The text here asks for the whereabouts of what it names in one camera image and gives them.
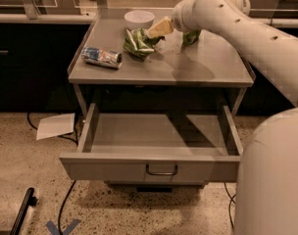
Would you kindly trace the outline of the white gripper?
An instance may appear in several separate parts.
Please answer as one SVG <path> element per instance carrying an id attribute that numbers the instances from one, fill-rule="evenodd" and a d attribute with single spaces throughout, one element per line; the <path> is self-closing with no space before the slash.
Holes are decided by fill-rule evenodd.
<path id="1" fill-rule="evenodd" d="M 172 11 L 172 19 L 165 17 L 158 23 L 145 30 L 149 38 L 165 36 L 174 31 L 174 27 L 181 32 L 188 32 L 196 29 L 194 19 L 195 0 L 182 0 Z"/>

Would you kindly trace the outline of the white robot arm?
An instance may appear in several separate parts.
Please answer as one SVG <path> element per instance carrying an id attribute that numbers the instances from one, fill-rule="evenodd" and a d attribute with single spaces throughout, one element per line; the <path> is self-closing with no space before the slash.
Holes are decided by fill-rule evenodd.
<path id="1" fill-rule="evenodd" d="M 249 62 L 258 82 L 245 104 L 271 105 L 238 170 L 234 235 L 298 235 L 298 37 L 253 19 L 249 0 L 182 0 L 151 37 L 206 29 Z"/>

